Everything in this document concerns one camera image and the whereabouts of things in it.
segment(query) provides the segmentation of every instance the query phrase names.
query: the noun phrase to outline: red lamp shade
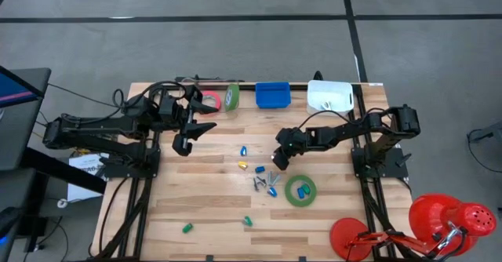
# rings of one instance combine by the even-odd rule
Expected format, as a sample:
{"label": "red lamp shade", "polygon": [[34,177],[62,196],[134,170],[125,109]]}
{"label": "red lamp shade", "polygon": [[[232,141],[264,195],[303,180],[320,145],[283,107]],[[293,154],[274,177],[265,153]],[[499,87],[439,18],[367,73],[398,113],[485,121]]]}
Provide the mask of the red lamp shade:
{"label": "red lamp shade", "polygon": [[[478,203],[463,203],[449,195],[422,195],[413,202],[409,210],[409,225],[422,242],[434,245],[438,235],[446,237],[450,228],[448,222],[467,229],[464,246],[456,255],[465,253],[478,241],[478,237],[491,234],[497,226],[493,213]],[[462,238],[457,235],[442,251],[441,255],[454,251]]]}

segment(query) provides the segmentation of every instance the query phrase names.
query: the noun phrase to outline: small green object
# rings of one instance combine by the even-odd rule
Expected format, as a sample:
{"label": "small green object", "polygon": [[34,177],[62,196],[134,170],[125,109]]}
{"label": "small green object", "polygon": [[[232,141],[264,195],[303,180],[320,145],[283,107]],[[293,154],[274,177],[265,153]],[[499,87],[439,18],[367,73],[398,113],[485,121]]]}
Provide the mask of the small green object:
{"label": "small green object", "polygon": [[191,229],[194,228],[194,225],[189,223],[188,225],[186,225],[184,228],[183,228],[183,233],[186,234],[188,233],[189,231],[191,231]]}
{"label": "small green object", "polygon": [[231,84],[227,88],[227,93],[225,94],[225,111],[234,110],[238,107],[238,96],[239,87],[236,84]]}
{"label": "small green object", "polygon": [[[295,195],[291,193],[291,187],[295,182],[299,180],[305,182],[305,184],[307,184],[309,189],[311,190],[309,197],[304,200],[299,200]],[[288,180],[284,188],[284,193],[286,194],[286,199],[288,199],[289,203],[297,207],[305,207],[309,206],[314,201],[315,196],[317,195],[317,188],[315,187],[314,181],[311,180],[311,178],[309,178],[308,176],[299,175],[294,176]]]}
{"label": "small green object", "polygon": [[301,189],[304,190],[306,195],[309,195],[311,193],[311,189],[308,187],[308,184],[304,184],[301,186]]}
{"label": "small green object", "polygon": [[251,218],[249,218],[249,216],[244,217],[243,223],[244,225],[249,227],[253,226],[253,222],[251,221]]}

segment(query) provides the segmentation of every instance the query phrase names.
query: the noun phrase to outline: red tape roll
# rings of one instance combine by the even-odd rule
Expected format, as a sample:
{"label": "red tape roll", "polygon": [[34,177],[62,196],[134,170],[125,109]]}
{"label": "red tape roll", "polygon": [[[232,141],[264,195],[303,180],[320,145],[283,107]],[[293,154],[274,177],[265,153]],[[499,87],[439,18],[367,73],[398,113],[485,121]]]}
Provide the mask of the red tape roll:
{"label": "red tape roll", "polygon": [[215,107],[218,108],[218,110],[221,109],[221,99],[218,93],[212,92],[212,91],[203,91],[202,92],[202,100],[205,99],[212,99],[216,102]]}

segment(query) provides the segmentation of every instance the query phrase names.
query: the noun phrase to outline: red lamp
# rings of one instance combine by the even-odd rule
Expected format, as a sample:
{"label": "red lamp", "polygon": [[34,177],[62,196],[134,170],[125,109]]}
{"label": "red lamp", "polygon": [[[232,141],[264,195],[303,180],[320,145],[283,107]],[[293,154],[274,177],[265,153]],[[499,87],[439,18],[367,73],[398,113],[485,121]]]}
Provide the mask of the red lamp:
{"label": "red lamp", "polygon": [[493,213],[481,204],[431,194],[413,202],[409,225],[417,238],[395,232],[369,233],[361,221],[344,218],[333,225],[329,237],[336,254],[351,261],[367,258],[371,247],[382,242],[401,244],[424,255],[453,253],[456,256],[471,249],[478,237],[491,234],[497,223]]}

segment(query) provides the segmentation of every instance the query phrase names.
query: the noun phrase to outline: white container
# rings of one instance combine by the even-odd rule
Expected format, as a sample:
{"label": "white container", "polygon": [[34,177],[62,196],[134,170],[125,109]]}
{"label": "white container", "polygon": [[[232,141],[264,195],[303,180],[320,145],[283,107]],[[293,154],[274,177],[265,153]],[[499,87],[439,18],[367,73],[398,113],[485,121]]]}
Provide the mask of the white container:
{"label": "white container", "polygon": [[307,85],[307,112],[333,110],[345,116],[354,109],[352,85],[348,82],[309,81]]}

